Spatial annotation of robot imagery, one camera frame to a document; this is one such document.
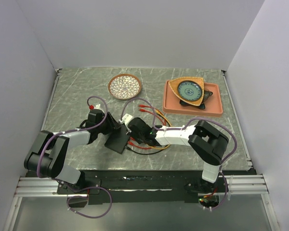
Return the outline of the black network switch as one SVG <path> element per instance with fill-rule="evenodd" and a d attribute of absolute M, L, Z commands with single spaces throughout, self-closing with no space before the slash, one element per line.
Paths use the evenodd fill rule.
<path fill-rule="evenodd" d="M 126 126 L 122 124 L 119 130 L 112 132 L 108 137 L 105 142 L 105 147 L 118 154 L 122 154 L 130 140 L 130 137 L 131 136 Z"/>

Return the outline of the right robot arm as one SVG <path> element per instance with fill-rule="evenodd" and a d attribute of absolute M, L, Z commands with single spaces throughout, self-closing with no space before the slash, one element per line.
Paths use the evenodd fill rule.
<path fill-rule="evenodd" d="M 125 119 L 125 126 L 131 137 L 139 144 L 154 147 L 183 145 L 191 147 L 204 161 L 201 187 L 207 192 L 218 186 L 218 175 L 222 157 L 229 139 L 207 121 L 200 120 L 196 125 L 180 127 L 150 127 L 139 117 Z"/>

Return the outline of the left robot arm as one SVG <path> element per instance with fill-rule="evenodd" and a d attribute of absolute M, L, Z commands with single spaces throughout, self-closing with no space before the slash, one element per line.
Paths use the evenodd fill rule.
<path fill-rule="evenodd" d="M 42 130 L 34 140 L 24 160 L 27 170 L 36 172 L 39 178 L 52 178 L 65 181 L 74 193 L 85 190 L 86 181 L 80 170 L 65 164 L 69 149 L 91 144 L 99 134 L 108 135 L 121 129 L 110 112 L 91 109 L 88 117 L 79 127 L 64 131 Z"/>

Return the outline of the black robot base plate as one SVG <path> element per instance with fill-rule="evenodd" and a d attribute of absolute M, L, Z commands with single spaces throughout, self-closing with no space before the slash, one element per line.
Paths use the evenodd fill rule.
<path fill-rule="evenodd" d="M 202 179 L 200 170 L 84 170 L 80 185 L 59 182 L 59 195 L 80 195 L 90 205 L 139 202 L 198 203 L 201 194 L 227 193 L 219 175 L 215 183 Z"/>

